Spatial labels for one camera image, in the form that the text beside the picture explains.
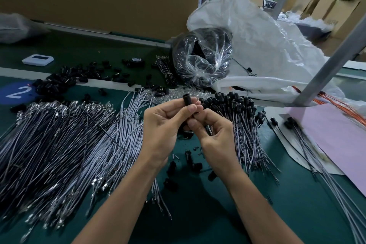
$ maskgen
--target blue circle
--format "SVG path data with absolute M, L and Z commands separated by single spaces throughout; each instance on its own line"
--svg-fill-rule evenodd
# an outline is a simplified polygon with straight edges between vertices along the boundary
M 21 104 L 34 101 L 38 94 L 32 85 L 33 82 L 32 80 L 23 80 L 0 88 L 0 104 Z

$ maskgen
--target hand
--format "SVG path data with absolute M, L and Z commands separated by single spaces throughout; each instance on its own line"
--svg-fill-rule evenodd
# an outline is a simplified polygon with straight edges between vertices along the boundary
M 243 171 L 235 153 L 231 121 L 205 109 L 188 119 L 187 125 L 197 135 L 207 162 L 224 183 L 231 174 Z M 213 126 L 213 136 L 207 134 L 206 125 Z
M 192 104 L 185 106 L 183 99 L 175 99 L 148 108 L 144 112 L 144 137 L 139 157 L 144 157 L 162 167 L 177 140 L 179 127 L 203 106 L 193 97 Z

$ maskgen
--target white digital timer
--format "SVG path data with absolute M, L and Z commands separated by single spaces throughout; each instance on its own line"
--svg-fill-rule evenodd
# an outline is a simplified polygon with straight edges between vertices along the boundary
M 53 61 L 52 56 L 33 54 L 22 60 L 23 64 L 44 67 Z

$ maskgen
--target white number 2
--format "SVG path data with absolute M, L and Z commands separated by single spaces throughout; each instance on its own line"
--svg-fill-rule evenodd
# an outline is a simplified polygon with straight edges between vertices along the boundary
M 7 95 L 6 97 L 7 98 L 12 98 L 12 99 L 20 99 L 22 98 L 21 96 L 16 96 L 16 95 L 19 95 L 19 94 L 24 94 L 24 93 L 27 93 L 29 91 L 32 90 L 32 87 L 29 87 L 29 86 L 24 86 L 24 87 L 20 87 L 18 88 L 19 90 L 20 89 L 25 89 L 24 91 L 21 91 L 21 92 L 18 92 L 18 93 L 14 93 L 14 94 L 10 94 L 10 95 Z

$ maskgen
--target pink sheet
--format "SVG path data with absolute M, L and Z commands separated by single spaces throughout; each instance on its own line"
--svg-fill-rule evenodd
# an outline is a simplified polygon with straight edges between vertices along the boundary
M 366 196 L 366 131 L 332 104 L 289 108 L 288 113 Z

